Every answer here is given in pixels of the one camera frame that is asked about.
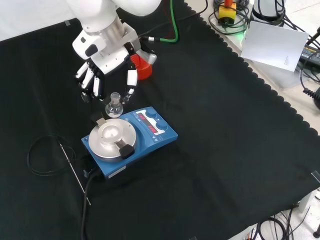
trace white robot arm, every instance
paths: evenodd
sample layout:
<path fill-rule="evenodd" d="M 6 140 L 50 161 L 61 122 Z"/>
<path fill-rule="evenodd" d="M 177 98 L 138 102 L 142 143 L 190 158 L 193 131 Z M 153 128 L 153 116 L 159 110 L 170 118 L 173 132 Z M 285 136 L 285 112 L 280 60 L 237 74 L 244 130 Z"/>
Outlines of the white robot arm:
<path fill-rule="evenodd" d="M 113 71 L 124 61 L 128 61 L 127 94 L 128 101 L 135 91 L 138 74 L 130 56 L 137 53 L 153 64 L 157 56 L 142 46 L 136 31 L 126 23 L 121 23 L 117 6 L 136 15 L 153 13 L 161 0 L 67 0 L 83 30 L 74 40 L 75 52 L 87 62 L 79 69 L 75 78 L 81 85 L 85 101 L 93 94 L 103 100 L 103 76 Z"/>

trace red digital display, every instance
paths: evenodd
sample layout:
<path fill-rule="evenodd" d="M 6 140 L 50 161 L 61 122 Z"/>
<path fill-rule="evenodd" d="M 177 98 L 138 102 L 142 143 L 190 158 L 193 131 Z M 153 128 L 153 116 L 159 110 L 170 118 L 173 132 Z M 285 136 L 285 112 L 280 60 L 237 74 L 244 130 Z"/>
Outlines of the red digital display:
<path fill-rule="evenodd" d="M 138 113 L 139 118 L 147 125 L 152 133 L 157 133 L 158 131 L 152 126 L 152 124 L 146 119 L 142 113 Z"/>

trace blue knob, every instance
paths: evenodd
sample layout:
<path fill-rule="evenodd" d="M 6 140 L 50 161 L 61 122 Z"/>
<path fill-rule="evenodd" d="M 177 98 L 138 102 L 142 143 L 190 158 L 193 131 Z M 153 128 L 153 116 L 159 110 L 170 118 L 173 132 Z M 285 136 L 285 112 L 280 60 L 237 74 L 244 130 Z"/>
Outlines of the blue knob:
<path fill-rule="evenodd" d="M 164 120 L 160 120 L 156 123 L 155 125 L 158 129 L 161 130 L 166 130 L 168 128 L 168 123 L 166 123 L 166 121 Z"/>
<path fill-rule="evenodd" d="M 154 119 L 154 118 L 157 117 L 157 112 L 156 112 L 154 109 L 152 109 L 152 108 L 147 109 L 145 114 L 146 114 L 147 117 L 149 117 L 149 118 L 153 118 L 153 119 Z"/>

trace white label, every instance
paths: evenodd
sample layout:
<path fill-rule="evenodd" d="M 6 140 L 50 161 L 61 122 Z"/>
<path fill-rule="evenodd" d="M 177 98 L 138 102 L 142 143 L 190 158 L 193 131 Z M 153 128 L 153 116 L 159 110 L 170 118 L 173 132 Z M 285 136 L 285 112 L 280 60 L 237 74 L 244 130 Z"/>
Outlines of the white label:
<path fill-rule="evenodd" d="M 109 178 L 112 178 L 114 175 L 120 173 L 120 172 L 121 172 L 122 170 L 124 170 L 124 169 L 126 169 L 126 165 L 124 165 L 122 168 L 118 169 L 118 170 L 115 171 L 114 173 L 110 174 L 110 175 L 108 176 L 108 179 L 109 179 Z"/>

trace table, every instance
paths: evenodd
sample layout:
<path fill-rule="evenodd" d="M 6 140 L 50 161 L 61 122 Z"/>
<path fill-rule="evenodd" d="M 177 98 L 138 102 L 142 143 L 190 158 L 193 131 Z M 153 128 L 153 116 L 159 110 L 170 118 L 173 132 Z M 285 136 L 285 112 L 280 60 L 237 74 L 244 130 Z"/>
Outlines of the table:
<path fill-rule="evenodd" d="M 175 3 L 177 15 L 190 14 L 183 1 Z M 139 32 L 166 21 L 161 13 L 141 24 L 119 11 Z M 83 153 L 80 139 L 93 127 L 89 115 L 103 109 L 84 104 L 71 80 L 81 65 L 71 48 L 80 29 L 71 21 L 0 44 L 3 88 L 15 90 L 1 95 L 3 239 L 69 240 L 79 231 L 82 193 L 72 174 L 38 178 L 25 157 L 36 137 L 52 132 Z M 93 186 L 92 239 L 229 239 L 318 186 L 310 174 L 320 169 L 318 135 L 199 19 L 179 29 L 178 44 L 152 45 L 159 56 L 153 76 L 125 109 L 153 106 L 179 138 Z M 109 77 L 110 91 L 123 89 L 125 74 Z M 81 172 L 81 163 L 75 167 Z"/>

